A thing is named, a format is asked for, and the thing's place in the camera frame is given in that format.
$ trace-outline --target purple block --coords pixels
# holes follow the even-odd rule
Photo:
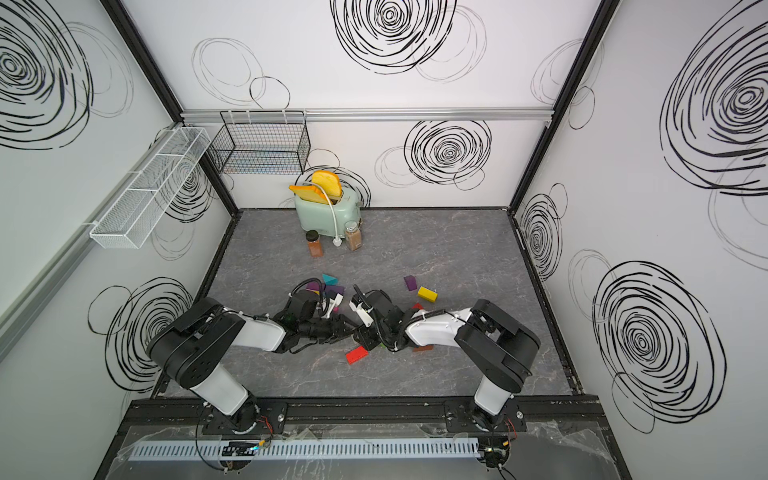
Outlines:
[[[344,295],[344,287],[341,285],[326,285],[326,293],[333,293],[333,296],[335,297],[338,293],[339,295]]]
[[[416,277],[413,275],[404,276],[403,279],[406,281],[406,286],[408,287],[408,290],[413,291],[416,290],[418,287],[416,286]]]

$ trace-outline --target yellow block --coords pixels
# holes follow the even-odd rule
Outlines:
[[[306,187],[298,187],[296,185],[289,185],[289,189],[299,196],[300,199],[308,202],[315,202],[318,204],[327,204],[326,196],[323,192],[314,185],[307,185]]]
[[[424,300],[429,300],[430,302],[435,302],[437,300],[437,292],[433,292],[428,288],[421,287],[419,288],[418,295],[422,297]]]
[[[325,170],[318,170],[312,174],[312,183],[320,185],[331,200],[338,200],[341,198],[342,191],[339,175]]]

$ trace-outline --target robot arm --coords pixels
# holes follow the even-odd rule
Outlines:
[[[340,295],[331,300],[299,290],[308,282],[294,288],[286,307],[272,318],[248,316],[214,299],[202,299],[160,331],[147,353],[181,387],[224,414],[235,433],[249,432],[259,409],[253,395],[220,364],[232,345],[298,353],[291,349],[300,338],[332,343],[353,335],[367,350],[381,343],[393,352],[407,346],[458,346],[483,373],[475,394],[475,421],[485,429],[500,423],[504,404],[531,375],[538,337],[487,300],[455,312],[403,312],[383,291],[363,294],[355,285],[350,306],[363,322],[357,326],[343,314],[333,313]],[[489,335],[496,332],[494,340]]]

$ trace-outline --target gray marble floor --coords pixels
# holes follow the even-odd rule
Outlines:
[[[327,273],[347,288],[342,311],[351,317],[354,283],[364,291],[384,290],[408,308],[420,300],[402,279],[413,275],[438,292],[435,308],[461,309],[485,298],[536,332],[541,348],[522,395],[571,394],[506,212],[367,210],[362,234],[363,247],[355,252],[321,237],[325,256],[312,258],[295,212],[248,210],[210,296],[246,313],[275,313],[294,285]],[[377,348],[348,365],[345,354],[355,347],[351,338],[296,355],[232,347],[222,362],[256,396],[467,396],[480,382],[478,368],[457,348]],[[166,391],[190,394],[173,382]]]

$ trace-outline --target aluminum rail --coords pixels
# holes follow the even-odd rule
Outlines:
[[[131,171],[143,169],[172,134],[172,130],[165,131],[152,147],[141,156]],[[134,175],[126,172],[119,185],[112,190],[111,194],[101,202],[101,205],[90,216],[93,220],[89,221],[92,222],[103,217],[133,179]],[[11,352],[13,346],[21,339],[29,326],[40,316],[61,289],[61,286],[67,281],[67,278],[88,255],[88,252],[98,245],[91,240],[89,234],[91,228],[93,225],[90,223],[83,223],[79,226],[67,243],[54,255],[22,294],[0,315],[0,362]]]
[[[185,110],[186,124],[313,121],[520,120],[550,121],[550,107],[490,108],[290,108],[281,110]]]

